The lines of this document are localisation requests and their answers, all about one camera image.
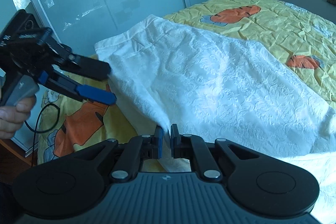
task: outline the black cable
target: black cable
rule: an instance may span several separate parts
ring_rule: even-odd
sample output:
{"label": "black cable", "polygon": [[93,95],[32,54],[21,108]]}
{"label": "black cable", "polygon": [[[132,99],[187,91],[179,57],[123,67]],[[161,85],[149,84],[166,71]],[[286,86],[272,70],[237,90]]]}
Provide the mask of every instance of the black cable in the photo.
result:
{"label": "black cable", "polygon": [[47,130],[37,131],[37,129],[35,129],[35,130],[32,129],[32,128],[30,127],[30,125],[27,123],[27,121],[25,121],[25,124],[26,124],[26,126],[28,127],[28,129],[29,129],[30,131],[32,131],[32,132],[34,132],[34,133],[37,133],[37,134],[42,134],[42,133],[46,133],[46,132],[52,130],[52,129],[56,126],[56,124],[58,123],[58,120],[59,120],[60,108],[59,108],[57,105],[53,104],[53,103],[47,104],[47,105],[45,105],[45,106],[43,107],[43,109],[42,109],[42,110],[40,111],[40,113],[39,113],[39,116],[38,116],[38,118],[37,118],[37,122],[36,122],[36,123],[38,123],[39,118],[40,118],[42,112],[43,112],[48,106],[53,106],[54,108],[57,109],[57,118],[56,118],[56,122],[54,123],[54,125],[53,125],[51,128],[47,129]]}
{"label": "black cable", "polygon": [[[54,108],[57,109],[57,119],[56,119],[56,122],[54,123],[54,125],[53,125],[51,128],[49,128],[49,129],[47,129],[47,130],[37,131],[37,127],[38,127],[39,120],[40,120],[40,117],[41,117],[41,115],[42,115],[42,112],[43,112],[48,106],[53,106]],[[37,133],[38,133],[38,134],[42,134],[42,133],[46,133],[46,132],[52,130],[52,129],[57,125],[57,123],[58,123],[58,121],[59,121],[59,115],[60,115],[60,112],[61,112],[61,109],[59,108],[59,106],[57,106],[57,105],[55,105],[55,104],[53,104],[53,103],[50,103],[50,104],[45,105],[45,106],[43,107],[43,109],[41,109],[41,111],[40,111],[40,113],[39,113],[39,115],[38,115],[38,117],[37,117],[37,121],[36,121],[36,124],[35,124],[35,130],[32,129],[32,128],[29,126],[29,124],[27,123],[27,121],[25,121],[25,124],[26,124],[26,126],[28,127],[28,129],[29,129],[30,131],[34,132],[34,138],[33,138],[33,152],[32,152],[33,154],[31,155],[31,167],[33,167],[33,163],[34,163],[34,150],[35,150],[35,138],[36,138],[36,134],[37,134]]]}

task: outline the gray handle grip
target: gray handle grip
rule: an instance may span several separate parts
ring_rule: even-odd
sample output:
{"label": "gray handle grip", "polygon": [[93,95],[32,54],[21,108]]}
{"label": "gray handle grip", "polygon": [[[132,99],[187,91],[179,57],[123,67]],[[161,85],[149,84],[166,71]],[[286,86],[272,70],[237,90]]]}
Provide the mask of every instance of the gray handle grip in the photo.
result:
{"label": "gray handle grip", "polygon": [[9,96],[6,106],[16,106],[24,98],[32,97],[40,90],[33,78],[23,75]]}

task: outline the wooden floor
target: wooden floor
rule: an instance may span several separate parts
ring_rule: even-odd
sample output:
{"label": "wooden floor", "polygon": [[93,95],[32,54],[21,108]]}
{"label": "wooden floor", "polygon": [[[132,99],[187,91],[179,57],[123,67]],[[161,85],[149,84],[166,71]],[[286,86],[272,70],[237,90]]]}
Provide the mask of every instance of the wooden floor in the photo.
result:
{"label": "wooden floor", "polygon": [[30,166],[0,145],[0,181],[12,184],[13,180]]}

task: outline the white sticker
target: white sticker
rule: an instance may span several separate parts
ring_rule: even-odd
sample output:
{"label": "white sticker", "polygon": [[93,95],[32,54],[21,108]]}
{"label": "white sticker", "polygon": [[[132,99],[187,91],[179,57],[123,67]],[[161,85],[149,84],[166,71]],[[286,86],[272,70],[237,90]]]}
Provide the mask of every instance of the white sticker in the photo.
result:
{"label": "white sticker", "polygon": [[30,0],[13,0],[16,10],[26,9]]}
{"label": "white sticker", "polygon": [[55,5],[53,0],[46,0],[44,3],[47,5],[48,8],[53,7]]}
{"label": "white sticker", "polygon": [[103,8],[103,7],[104,7],[104,5],[93,7],[92,9],[83,12],[82,17],[85,17],[87,14],[91,13],[92,11]]}
{"label": "white sticker", "polygon": [[65,23],[62,31],[64,32],[71,25],[72,25],[71,23]]}

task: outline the human hand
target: human hand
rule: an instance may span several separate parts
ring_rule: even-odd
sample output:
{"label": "human hand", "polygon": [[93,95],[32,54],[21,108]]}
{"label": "human hand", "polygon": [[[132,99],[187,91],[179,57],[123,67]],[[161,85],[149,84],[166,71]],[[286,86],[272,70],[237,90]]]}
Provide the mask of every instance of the human hand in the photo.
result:
{"label": "human hand", "polygon": [[36,96],[24,98],[16,107],[0,107],[0,139],[10,139],[30,117],[30,111],[36,103]]}

